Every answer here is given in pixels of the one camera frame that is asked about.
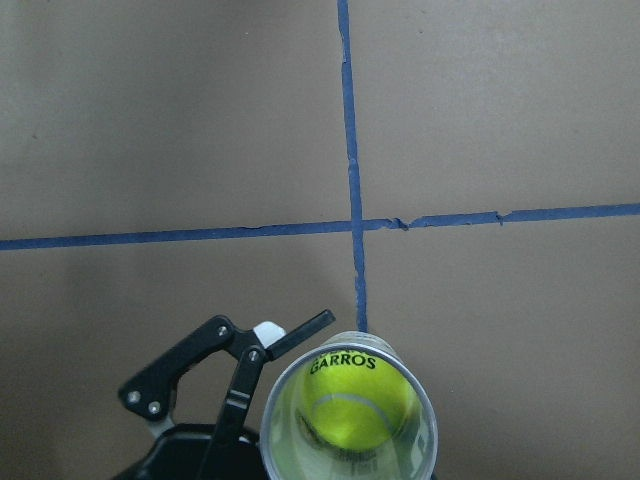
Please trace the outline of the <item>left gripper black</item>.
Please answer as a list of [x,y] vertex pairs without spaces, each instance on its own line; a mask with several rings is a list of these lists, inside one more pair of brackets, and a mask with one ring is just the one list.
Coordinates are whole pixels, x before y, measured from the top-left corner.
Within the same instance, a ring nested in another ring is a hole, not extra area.
[[[259,434],[244,425],[263,367],[335,320],[324,310],[291,332],[272,322],[242,330],[216,315],[133,375],[118,391],[122,405],[143,418],[154,445],[118,479],[264,479]],[[217,420],[177,424],[179,381],[209,355],[225,351],[236,361]]]

